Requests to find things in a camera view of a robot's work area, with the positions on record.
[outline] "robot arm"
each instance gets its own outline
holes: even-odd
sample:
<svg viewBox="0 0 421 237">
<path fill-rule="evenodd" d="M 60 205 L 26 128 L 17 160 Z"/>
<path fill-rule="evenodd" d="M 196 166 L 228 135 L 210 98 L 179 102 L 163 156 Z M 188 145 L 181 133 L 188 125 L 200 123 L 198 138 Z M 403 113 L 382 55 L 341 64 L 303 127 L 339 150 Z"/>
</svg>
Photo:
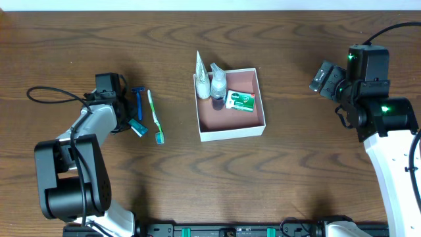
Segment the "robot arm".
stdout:
<svg viewBox="0 0 421 237">
<path fill-rule="evenodd" d="M 418 124 L 406 98 L 389 97 L 388 64 L 386 48 L 353 45 L 349 48 L 347 70 L 324 61 L 310 89 L 340 103 L 335 112 L 342 124 L 357 129 L 376 171 L 390 236 L 421 236 L 421 213 L 407 172 L 410 145 Z M 349 124 L 338 113 L 341 109 L 347 112 Z M 419 167 L 419 149 L 415 157 L 415 167 Z M 419 172 L 415 175 L 421 180 Z M 331 228 L 335 236 L 353 236 L 346 235 L 350 228 L 339 223 L 330 226 L 335 226 Z M 331 236 L 328 230 L 329 225 L 326 236 Z"/>
<path fill-rule="evenodd" d="M 58 174 L 76 169 L 70 148 L 72 128 L 81 121 L 74 135 L 82 159 L 86 191 L 87 225 L 111 236 L 135 236 L 135 218 L 111 196 L 111 184 L 100 146 L 110 133 L 129 128 L 136 109 L 124 97 L 118 74 L 96 75 L 96 90 L 87 94 L 88 109 L 56 140 L 40 142 L 35 147 L 37 182 L 41 210 L 48 219 L 81 223 L 82 192 L 79 177 L 59 178 Z"/>
</svg>

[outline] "white box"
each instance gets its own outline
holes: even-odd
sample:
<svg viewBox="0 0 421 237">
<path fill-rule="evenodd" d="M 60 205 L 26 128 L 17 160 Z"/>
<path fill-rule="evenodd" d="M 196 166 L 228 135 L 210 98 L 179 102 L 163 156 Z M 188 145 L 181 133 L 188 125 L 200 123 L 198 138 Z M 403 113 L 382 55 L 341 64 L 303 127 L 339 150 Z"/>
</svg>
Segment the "white box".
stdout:
<svg viewBox="0 0 421 237">
<path fill-rule="evenodd" d="M 227 70 L 225 73 L 228 90 L 255 94 L 255 108 L 252 113 L 225 107 L 215 111 L 212 108 L 212 98 L 203 100 L 196 96 L 196 74 L 194 74 L 197 124 L 202 142 L 260 136 L 266 128 L 256 69 Z"/>
</svg>

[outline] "green toothbrush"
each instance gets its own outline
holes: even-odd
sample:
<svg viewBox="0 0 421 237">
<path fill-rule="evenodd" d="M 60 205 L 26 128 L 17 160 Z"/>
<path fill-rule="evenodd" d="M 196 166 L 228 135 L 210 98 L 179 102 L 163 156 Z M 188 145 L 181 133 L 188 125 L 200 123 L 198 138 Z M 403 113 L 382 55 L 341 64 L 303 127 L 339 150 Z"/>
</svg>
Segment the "green toothbrush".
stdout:
<svg viewBox="0 0 421 237">
<path fill-rule="evenodd" d="M 157 140 L 157 143 L 158 144 L 163 144 L 164 143 L 164 133 L 162 132 L 161 124 L 159 124 L 159 121 L 158 121 L 158 118 L 157 118 L 157 114 L 155 113 L 155 108 L 153 106 L 153 101 L 152 101 L 152 93 L 151 93 L 151 90 L 147 90 L 147 98 L 149 99 L 149 104 L 151 105 L 153 122 L 155 122 L 155 124 L 159 128 L 159 132 L 157 132 L 155 134 L 155 139 Z"/>
</svg>

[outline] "wood grain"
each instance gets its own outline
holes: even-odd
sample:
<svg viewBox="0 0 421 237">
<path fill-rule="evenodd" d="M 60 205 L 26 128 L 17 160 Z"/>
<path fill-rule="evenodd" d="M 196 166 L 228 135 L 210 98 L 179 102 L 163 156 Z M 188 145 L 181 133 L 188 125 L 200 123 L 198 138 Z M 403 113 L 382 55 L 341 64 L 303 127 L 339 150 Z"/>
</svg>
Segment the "wood grain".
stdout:
<svg viewBox="0 0 421 237">
<path fill-rule="evenodd" d="M 323 59 L 345 66 L 350 45 L 418 19 L 407 11 L 3 13 L 0 236 L 60 236 L 64 226 L 41 214 L 33 148 L 65 131 L 80 105 L 36 104 L 26 90 L 44 85 L 82 95 L 102 72 L 151 89 L 162 120 L 162 146 L 145 103 L 146 137 L 124 132 L 101 148 L 113 198 L 142 220 L 278 223 L 344 214 L 386 221 L 356 132 L 342 127 L 336 104 L 312 93 L 309 82 Z M 409 98 L 420 118 L 420 29 L 397 29 L 376 43 L 390 51 L 391 95 Z M 267 123 L 261 137 L 200 142 L 196 50 L 206 65 L 257 68 Z"/>
</svg>

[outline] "clear plastic bottle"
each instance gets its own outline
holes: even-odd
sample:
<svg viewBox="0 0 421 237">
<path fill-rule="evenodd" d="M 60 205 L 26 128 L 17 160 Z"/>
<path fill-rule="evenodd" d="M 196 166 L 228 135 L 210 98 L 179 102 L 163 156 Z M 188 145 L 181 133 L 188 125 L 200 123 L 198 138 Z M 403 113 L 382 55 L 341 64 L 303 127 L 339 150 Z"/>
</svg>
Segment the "clear plastic bottle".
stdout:
<svg viewBox="0 0 421 237">
<path fill-rule="evenodd" d="M 221 110 L 225 104 L 226 96 L 226 75 L 215 63 L 210 67 L 213 71 L 213 78 L 210 86 L 210 94 L 212 96 L 212 106 L 214 110 Z"/>
</svg>

